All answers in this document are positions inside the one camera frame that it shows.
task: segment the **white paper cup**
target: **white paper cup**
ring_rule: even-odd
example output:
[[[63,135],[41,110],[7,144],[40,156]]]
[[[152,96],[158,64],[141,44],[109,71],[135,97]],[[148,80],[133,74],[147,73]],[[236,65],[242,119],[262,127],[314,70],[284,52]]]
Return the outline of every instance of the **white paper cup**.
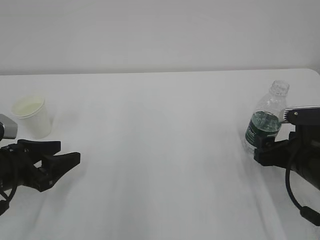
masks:
[[[35,139],[42,139],[51,133],[44,97],[23,97],[13,104],[11,111],[27,127]]]

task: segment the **white tablecloth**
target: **white tablecloth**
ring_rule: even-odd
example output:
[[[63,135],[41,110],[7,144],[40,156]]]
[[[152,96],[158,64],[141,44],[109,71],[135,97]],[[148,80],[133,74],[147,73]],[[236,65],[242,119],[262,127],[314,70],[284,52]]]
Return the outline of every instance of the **white tablecloth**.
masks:
[[[52,189],[18,188],[0,239],[317,239],[283,169],[242,149],[274,80],[290,83],[289,106],[320,104],[320,77],[309,69],[0,76],[1,113],[14,119],[17,98],[41,94],[53,122],[44,140],[81,153]],[[21,125],[18,138],[32,140]],[[291,180],[298,201],[319,210],[320,192]]]

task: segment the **plastic water bottle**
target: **plastic water bottle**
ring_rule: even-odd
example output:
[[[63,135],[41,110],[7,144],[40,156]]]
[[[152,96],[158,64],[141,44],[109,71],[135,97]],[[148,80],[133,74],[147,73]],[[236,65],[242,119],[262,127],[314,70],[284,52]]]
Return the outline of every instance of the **plastic water bottle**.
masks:
[[[249,126],[243,140],[244,149],[253,154],[257,137],[276,137],[281,122],[279,114],[287,107],[286,96],[289,91],[289,84],[285,81],[274,81],[266,94],[257,104],[251,117]]]

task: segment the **bottle label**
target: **bottle label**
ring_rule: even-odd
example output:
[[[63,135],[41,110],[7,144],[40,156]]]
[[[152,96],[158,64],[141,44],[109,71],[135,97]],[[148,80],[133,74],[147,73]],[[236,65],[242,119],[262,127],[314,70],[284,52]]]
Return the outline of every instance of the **bottle label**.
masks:
[[[263,131],[259,128],[257,128],[252,120],[250,120],[249,126],[245,132],[245,139],[250,143],[252,146],[257,148],[257,140],[259,138],[265,139],[269,137],[275,137],[277,136],[279,131]]]

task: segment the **white wall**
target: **white wall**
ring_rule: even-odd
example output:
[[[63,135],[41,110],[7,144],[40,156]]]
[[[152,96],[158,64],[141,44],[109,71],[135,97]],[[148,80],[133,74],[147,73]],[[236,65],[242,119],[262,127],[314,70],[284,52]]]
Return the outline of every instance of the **white wall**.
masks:
[[[0,74],[320,70],[319,0],[0,0]]]

